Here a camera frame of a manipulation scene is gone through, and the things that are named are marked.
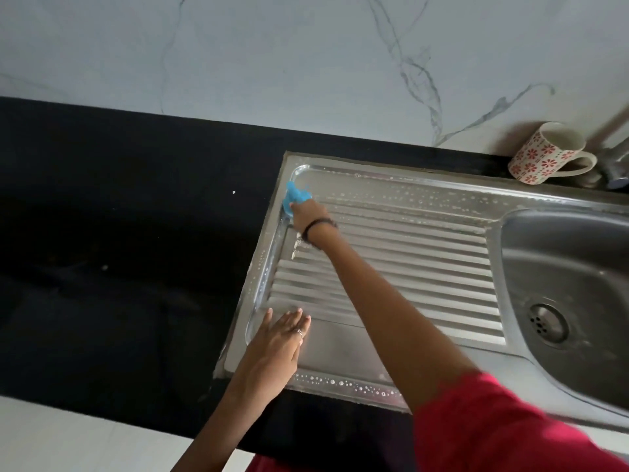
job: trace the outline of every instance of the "sink drain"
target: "sink drain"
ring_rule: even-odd
[[[528,317],[533,329],[550,343],[561,343],[568,338],[568,323],[561,313],[550,305],[533,305]]]

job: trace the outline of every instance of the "blue cloth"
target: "blue cloth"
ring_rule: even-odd
[[[305,202],[311,198],[312,196],[310,195],[310,192],[308,192],[307,190],[298,189],[297,187],[295,187],[295,182],[286,182],[286,197],[284,197],[284,201],[282,202],[282,205],[284,206],[284,211],[289,217],[293,217],[293,211],[291,210],[291,206],[289,204],[291,202],[301,204],[302,202]]]

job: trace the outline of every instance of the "black bracelet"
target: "black bracelet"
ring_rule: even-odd
[[[316,224],[318,223],[329,223],[330,225],[332,225],[334,228],[338,228],[338,226],[336,225],[336,222],[334,220],[332,220],[331,218],[327,218],[327,217],[322,217],[322,218],[318,218],[316,220],[313,220],[312,222],[310,222],[308,224],[308,226],[304,229],[304,233],[301,234],[301,237],[304,239],[305,242],[308,242],[310,245],[313,245],[313,243],[308,239],[308,231],[313,228]]]

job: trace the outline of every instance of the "black countertop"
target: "black countertop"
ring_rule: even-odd
[[[287,150],[507,176],[504,157],[0,98],[0,393],[194,437]],[[410,416],[295,391],[240,446],[414,469]]]

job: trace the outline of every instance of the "backsplash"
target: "backsplash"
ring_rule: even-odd
[[[629,0],[3,0],[0,95],[511,155],[542,121],[597,139],[622,126],[627,12]]]

